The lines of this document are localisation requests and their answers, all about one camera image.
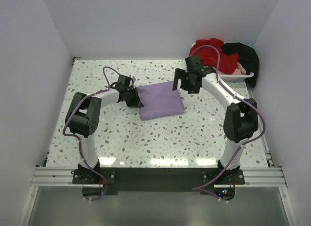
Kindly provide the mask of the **lilac t shirt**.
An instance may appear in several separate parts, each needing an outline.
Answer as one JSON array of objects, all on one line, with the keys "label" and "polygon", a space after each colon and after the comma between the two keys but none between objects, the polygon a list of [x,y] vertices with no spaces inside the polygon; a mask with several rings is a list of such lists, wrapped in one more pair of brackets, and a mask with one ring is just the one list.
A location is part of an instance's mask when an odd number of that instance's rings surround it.
[{"label": "lilac t shirt", "polygon": [[173,82],[162,82],[137,87],[144,104],[140,108],[143,121],[184,114],[185,107],[178,90],[172,90]]}]

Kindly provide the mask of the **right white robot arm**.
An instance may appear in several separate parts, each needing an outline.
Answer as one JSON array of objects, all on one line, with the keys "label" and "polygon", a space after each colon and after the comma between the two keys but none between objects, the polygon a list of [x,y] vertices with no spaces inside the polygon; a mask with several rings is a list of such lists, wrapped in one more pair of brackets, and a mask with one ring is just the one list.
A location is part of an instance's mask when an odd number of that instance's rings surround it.
[{"label": "right white robot arm", "polygon": [[257,103],[254,99],[243,99],[213,71],[195,70],[192,72],[176,69],[173,90],[180,88],[189,94],[199,93],[200,89],[210,93],[225,109],[223,131],[227,138],[224,153],[218,161],[216,177],[226,184],[233,179],[240,167],[242,147],[258,130]]}]

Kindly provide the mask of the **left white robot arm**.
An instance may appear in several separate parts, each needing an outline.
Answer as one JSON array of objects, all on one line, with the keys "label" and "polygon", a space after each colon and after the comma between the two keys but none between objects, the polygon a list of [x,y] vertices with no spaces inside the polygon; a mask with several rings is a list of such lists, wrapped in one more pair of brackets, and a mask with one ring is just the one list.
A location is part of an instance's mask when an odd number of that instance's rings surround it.
[{"label": "left white robot arm", "polygon": [[85,168],[83,177],[89,183],[96,183],[101,177],[94,141],[101,109],[119,102],[126,102],[129,108],[144,107],[134,81],[133,77],[119,75],[117,81],[106,89],[91,94],[74,94],[65,118],[63,135],[77,139],[79,167]]}]

